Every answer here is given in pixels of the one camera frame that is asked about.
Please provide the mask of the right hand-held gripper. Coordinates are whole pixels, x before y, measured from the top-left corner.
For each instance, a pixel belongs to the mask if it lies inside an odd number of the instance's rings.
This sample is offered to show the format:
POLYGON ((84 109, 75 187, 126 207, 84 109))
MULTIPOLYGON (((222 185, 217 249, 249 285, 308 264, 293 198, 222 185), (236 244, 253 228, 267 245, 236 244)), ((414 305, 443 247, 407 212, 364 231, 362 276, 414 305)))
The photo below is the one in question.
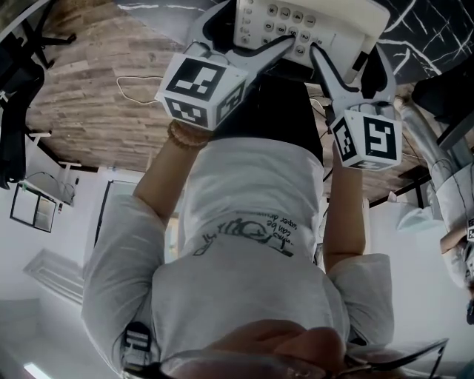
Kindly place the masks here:
POLYGON ((384 51, 374 46, 361 77, 365 99, 359 101, 359 89, 345 84, 326 52, 316 43, 310 46, 310 57, 321 79, 323 92, 333 106, 352 106, 343 110, 330 125, 343 167, 383 171, 401 163, 402 125, 395 119, 396 81, 384 51))

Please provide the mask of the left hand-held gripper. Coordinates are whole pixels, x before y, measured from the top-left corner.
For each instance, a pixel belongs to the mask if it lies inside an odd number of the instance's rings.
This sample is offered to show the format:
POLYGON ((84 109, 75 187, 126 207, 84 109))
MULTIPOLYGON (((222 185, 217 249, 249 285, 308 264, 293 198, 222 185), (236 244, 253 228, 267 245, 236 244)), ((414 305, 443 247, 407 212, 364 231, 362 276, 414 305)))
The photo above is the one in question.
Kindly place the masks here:
POLYGON ((257 50, 233 50, 235 22, 236 1, 215 4, 193 22, 189 46, 172 57, 156 93, 169 117, 215 130, 242 103, 251 80, 295 44, 286 35, 257 50))

